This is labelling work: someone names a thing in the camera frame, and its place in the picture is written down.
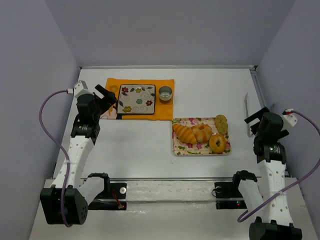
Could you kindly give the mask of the metal tongs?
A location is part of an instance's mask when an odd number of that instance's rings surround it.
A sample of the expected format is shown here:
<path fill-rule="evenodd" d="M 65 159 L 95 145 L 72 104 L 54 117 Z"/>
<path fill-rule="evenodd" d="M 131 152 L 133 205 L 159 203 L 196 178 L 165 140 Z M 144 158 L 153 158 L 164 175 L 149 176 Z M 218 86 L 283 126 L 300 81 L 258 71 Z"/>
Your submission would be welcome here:
<path fill-rule="evenodd" d="M 248 93 L 245 94 L 245 97 L 244 97 L 244 107 L 245 107 L 245 116 L 246 116 L 246 119 L 249 117 L 249 110 L 248 110 Z M 250 128 L 250 124 L 247 123 L 246 124 L 246 130 L 247 130 L 247 136 L 250 138 L 252 137 L 252 132 L 251 132 L 251 128 Z"/>

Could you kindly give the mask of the green speckled bread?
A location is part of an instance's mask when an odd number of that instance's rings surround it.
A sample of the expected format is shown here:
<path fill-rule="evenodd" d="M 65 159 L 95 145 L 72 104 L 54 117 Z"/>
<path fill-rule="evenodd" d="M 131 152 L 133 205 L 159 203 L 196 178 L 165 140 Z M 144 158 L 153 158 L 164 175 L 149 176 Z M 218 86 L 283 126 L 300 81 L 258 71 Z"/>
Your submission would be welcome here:
<path fill-rule="evenodd" d="M 217 115 L 214 119 L 214 122 L 216 129 L 220 134 L 225 135 L 228 133 L 228 120 L 224 115 Z"/>

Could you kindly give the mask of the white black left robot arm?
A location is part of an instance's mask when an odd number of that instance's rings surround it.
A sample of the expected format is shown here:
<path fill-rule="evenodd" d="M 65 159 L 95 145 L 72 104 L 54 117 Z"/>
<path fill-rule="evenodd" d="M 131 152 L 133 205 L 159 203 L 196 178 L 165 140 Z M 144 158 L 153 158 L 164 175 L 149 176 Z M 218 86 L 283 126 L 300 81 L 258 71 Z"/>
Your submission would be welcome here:
<path fill-rule="evenodd" d="M 40 192 L 40 202 L 49 225 L 65 225 L 67 228 L 82 225 L 86 221 L 90 203 L 99 194 L 108 194 L 111 190 L 107 173 L 91 173 L 85 183 L 81 183 L 86 161 L 100 133 L 101 115 L 117 101 L 115 94 L 101 85 L 96 85 L 95 89 L 103 97 L 90 92 L 86 83 L 81 80 L 73 89 L 65 91 L 76 98 L 78 111 L 72 125 L 68 149 L 53 136 L 49 136 L 65 156 L 51 186 L 44 187 Z"/>

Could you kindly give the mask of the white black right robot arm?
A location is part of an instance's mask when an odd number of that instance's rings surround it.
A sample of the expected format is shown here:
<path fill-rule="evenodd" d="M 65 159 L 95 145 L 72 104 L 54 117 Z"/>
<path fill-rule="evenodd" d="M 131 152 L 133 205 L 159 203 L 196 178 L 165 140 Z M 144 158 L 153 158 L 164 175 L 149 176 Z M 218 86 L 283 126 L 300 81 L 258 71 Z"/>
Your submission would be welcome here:
<path fill-rule="evenodd" d="M 232 187 L 240 192 L 247 207 L 237 221 L 253 218 L 249 226 L 251 240 L 300 240 L 302 230 L 294 226 L 286 195 L 286 151 L 279 143 L 279 139 L 289 134 L 284 126 L 293 127 L 297 119 L 293 115 L 272 113 L 267 107 L 244 121 L 249 124 L 255 119 L 259 121 L 250 129 L 261 180 L 247 170 L 233 175 Z"/>

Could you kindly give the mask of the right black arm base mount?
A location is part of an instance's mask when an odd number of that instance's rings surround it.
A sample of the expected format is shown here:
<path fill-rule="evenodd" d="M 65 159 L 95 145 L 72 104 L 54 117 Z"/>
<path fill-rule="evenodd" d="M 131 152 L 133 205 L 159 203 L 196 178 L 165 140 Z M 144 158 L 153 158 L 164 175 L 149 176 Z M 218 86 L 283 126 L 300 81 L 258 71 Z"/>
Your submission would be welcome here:
<path fill-rule="evenodd" d="M 211 195 L 216 199 L 217 210 L 247 209 L 243 196 L 231 181 L 215 182 Z"/>

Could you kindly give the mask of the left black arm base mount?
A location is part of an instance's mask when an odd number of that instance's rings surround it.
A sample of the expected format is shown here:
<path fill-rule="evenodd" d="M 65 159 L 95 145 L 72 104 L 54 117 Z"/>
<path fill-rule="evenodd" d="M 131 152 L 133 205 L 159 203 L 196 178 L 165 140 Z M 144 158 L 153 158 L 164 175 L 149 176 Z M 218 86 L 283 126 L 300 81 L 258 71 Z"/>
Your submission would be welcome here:
<path fill-rule="evenodd" d="M 125 211 L 127 209 L 127 183 L 111 182 L 109 192 L 99 193 L 88 205 L 92 211 Z"/>

